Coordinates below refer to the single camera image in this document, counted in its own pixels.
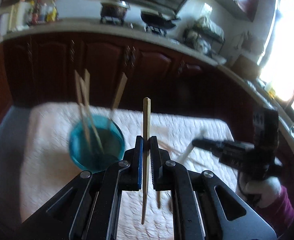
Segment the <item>magenta sleeved right forearm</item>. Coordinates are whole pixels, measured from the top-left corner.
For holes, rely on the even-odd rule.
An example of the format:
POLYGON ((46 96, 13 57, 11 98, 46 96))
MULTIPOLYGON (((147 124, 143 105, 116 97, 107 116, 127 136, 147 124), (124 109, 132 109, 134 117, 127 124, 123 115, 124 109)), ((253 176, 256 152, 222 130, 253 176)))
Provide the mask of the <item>magenta sleeved right forearm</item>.
POLYGON ((257 206, 256 212, 278 235, 283 234, 294 221, 294 209, 284 186, 281 186, 281 192, 275 201, 265 208, 257 206))

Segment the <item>white gloved right hand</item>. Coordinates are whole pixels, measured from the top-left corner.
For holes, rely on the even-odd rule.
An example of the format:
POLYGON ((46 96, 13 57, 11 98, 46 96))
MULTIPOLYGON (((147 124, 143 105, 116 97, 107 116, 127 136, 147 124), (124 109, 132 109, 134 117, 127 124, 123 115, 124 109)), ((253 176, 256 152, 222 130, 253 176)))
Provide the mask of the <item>white gloved right hand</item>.
POLYGON ((261 209, 274 203, 282 193, 282 186, 277 177, 269 177, 266 180, 252 180, 243 172, 238 173, 236 194, 249 203, 250 195, 258 197, 256 207, 261 209))

